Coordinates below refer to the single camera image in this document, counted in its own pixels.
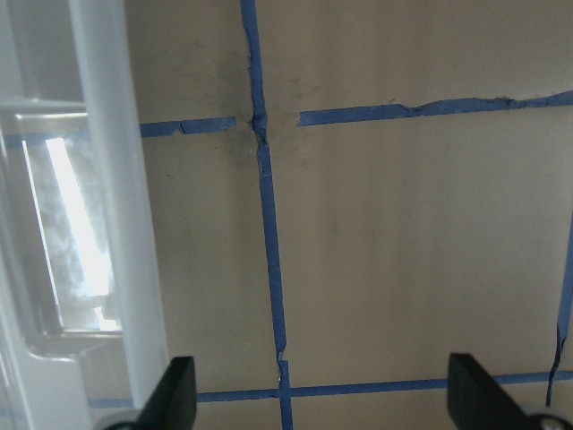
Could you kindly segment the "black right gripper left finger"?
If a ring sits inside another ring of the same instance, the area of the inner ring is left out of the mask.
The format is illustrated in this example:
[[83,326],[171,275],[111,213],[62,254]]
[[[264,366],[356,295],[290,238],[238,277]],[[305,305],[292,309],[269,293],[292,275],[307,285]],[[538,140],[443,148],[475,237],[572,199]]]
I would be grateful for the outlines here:
[[141,411],[134,418],[104,418],[97,429],[192,429],[197,416],[193,357],[172,358]]

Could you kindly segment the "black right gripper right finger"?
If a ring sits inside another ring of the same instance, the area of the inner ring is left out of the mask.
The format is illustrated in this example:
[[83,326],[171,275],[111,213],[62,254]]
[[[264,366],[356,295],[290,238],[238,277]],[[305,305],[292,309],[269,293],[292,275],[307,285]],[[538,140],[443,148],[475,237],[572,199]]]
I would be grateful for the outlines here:
[[551,412],[525,412],[467,353],[449,355],[447,410],[458,429],[570,429]]

